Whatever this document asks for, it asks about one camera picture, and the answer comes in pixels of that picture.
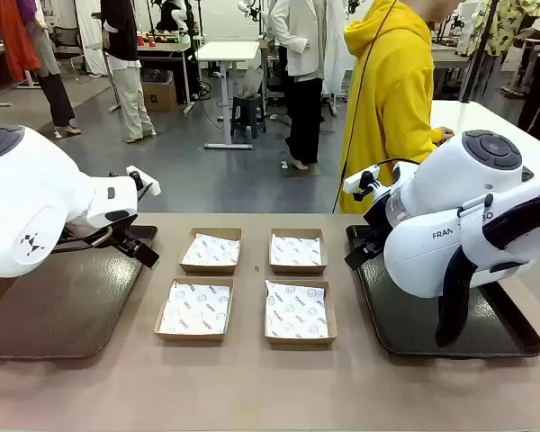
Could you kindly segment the person in grey apron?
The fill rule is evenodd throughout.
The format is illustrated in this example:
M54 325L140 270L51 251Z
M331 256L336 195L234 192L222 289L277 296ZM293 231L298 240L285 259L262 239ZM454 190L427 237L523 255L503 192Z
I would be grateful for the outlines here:
M39 16L37 0L16 0L16 3L23 26L40 62L35 74L48 100L56 134L60 137L80 135L81 130L75 125L75 114L60 76L47 26Z

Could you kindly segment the clear plastic bag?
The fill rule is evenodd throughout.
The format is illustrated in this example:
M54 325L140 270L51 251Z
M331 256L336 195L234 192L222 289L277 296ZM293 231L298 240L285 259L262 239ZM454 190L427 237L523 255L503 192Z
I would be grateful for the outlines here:
M241 98L257 97L263 82L263 78L264 72L261 68L249 66L245 75L243 76L238 96Z

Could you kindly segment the person in yellow hoodie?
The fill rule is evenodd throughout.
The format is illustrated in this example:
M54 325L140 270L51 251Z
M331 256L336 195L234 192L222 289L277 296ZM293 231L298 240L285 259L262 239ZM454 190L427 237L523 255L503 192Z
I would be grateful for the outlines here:
M380 165L392 180L401 126L432 127L434 61L430 25L442 22L459 0L373 0L364 18L344 31L355 57L346 107L342 179Z

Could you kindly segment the person in white jacket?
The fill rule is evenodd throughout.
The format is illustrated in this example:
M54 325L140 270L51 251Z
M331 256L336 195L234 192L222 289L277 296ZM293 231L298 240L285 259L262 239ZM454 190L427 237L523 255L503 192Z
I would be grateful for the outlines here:
M270 21L286 49L291 130L286 140L292 165L306 170L318 163L322 90L333 0L276 0Z

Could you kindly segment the orange garment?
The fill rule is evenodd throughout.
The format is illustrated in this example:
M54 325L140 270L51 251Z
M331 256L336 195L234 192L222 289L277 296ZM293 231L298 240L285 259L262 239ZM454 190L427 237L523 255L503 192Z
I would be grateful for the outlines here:
M24 27L17 0L0 0L0 32L11 76L21 81L25 71L41 65Z

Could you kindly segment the black office chair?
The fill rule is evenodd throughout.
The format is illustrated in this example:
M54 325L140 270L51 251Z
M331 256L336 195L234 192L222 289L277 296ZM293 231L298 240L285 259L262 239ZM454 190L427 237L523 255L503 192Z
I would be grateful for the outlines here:
M54 46L54 57L58 63L66 63L72 69L79 82L78 67L84 65L85 55L82 48L79 29L53 26L50 29L50 40Z

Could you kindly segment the black plastic tray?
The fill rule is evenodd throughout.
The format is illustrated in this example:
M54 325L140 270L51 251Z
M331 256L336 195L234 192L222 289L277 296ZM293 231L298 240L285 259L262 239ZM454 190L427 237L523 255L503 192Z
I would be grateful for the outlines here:
M450 346L436 344L438 300L402 291L378 256L357 268L380 345L398 356L447 359L540 356L540 336L499 283L470 290L469 315Z

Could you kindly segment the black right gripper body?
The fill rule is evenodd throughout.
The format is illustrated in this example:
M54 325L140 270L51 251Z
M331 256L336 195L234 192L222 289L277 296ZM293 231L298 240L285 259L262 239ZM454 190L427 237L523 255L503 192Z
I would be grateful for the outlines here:
M390 223L386 215L385 204L374 204L365 214L364 219L371 229L367 240L369 248L383 248L390 234Z

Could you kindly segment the table with colourful toys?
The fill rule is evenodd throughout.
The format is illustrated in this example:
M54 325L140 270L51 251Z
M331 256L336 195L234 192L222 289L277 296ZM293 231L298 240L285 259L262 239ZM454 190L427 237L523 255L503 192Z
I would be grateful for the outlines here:
M150 37L142 39L137 47L139 59L143 66L170 70L175 79L175 89L181 88L184 102L183 114L187 115L194 108L195 92L190 86L190 66L193 57L191 42L160 42Z

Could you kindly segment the person in beige trousers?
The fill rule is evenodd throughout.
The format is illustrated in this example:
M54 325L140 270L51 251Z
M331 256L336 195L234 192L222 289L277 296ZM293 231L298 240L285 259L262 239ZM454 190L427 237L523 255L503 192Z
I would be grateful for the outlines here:
M100 0L103 50L121 105L125 142L155 136L140 81L138 23L133 0Z

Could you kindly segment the black plastic stool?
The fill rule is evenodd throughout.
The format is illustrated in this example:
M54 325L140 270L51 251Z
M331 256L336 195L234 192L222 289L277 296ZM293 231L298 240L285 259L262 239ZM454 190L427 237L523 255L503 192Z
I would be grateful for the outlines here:
M249 97L234 96L230 115L230 136L235 131L246 132L250 128L251 137L257 139L259 132L266 132L264 99L261 94Z

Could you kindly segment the cardboard box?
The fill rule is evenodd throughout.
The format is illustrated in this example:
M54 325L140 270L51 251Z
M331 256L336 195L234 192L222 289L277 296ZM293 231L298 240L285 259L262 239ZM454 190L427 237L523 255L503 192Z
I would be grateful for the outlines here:
M176 88L170 83L143 83L144 102L149 112L171 112L177 107Z

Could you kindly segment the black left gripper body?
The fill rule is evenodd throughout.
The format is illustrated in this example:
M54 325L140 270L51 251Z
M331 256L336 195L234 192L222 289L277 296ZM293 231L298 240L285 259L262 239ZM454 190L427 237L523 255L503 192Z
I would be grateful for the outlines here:
M140 241L124 227L115 226L112 228L111 246L124 255L136 255L140 249Z

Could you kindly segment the person in yellow floral shirt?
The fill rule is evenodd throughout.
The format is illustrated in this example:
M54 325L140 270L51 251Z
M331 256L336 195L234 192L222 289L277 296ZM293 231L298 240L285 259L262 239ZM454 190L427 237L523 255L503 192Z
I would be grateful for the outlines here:
M524 18L540 18L540 0L499 0L492 17L484 54L472 86L472 98L491 98L509 48Z

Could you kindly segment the white standing desk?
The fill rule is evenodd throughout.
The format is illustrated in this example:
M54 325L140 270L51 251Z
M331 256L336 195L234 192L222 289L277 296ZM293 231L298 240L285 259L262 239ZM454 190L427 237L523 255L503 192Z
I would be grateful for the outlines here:
M251 144L235 144L231 137L230 99L228 85L228 70L237 72L237 64L253 60L259 50L258 41L209 41L197 51L199 62L219 62L222 122L224 141L222 143L205 143L205 149L216 150L252 150Z

